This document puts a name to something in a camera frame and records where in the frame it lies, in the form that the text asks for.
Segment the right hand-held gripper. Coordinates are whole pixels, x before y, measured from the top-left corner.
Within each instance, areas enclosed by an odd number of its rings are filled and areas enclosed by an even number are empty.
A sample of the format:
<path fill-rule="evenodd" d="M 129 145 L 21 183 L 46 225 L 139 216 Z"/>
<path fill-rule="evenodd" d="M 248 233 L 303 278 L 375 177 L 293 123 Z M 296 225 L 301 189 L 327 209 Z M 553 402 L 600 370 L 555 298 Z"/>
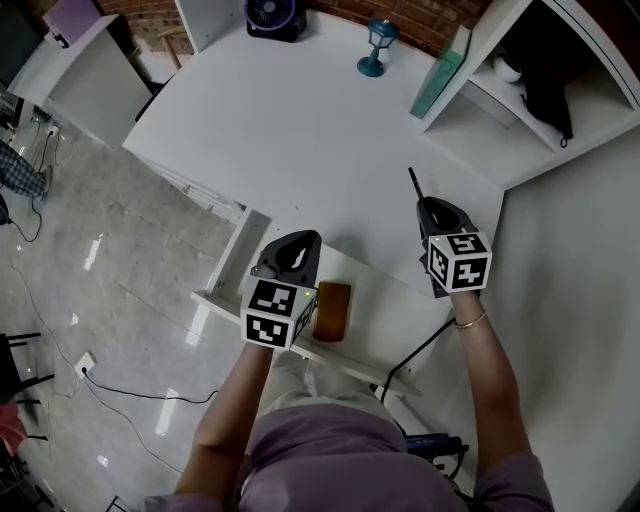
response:
<path fill-rule="evenodd" d="M 417 202 L 417 217 L 424 254 L 420 257 L 430 276 L 433 295 L 480 290 L 487 285 L 492 252 L 488 238 L 457 206 L 431 196 Z"/>

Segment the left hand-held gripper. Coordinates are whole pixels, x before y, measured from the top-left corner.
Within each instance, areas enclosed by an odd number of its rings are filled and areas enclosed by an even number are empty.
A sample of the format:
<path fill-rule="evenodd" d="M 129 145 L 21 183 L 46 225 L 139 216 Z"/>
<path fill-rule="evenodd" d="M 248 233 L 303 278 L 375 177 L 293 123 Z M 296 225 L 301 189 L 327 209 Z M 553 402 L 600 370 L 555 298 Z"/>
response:
<path fill-rule="evenodd" d="M 310 322 L 321 236 L 314 230 L 290 233 L 270 242 L 251 268 L 241 302 L 245 342 L 289 349 Z"/>

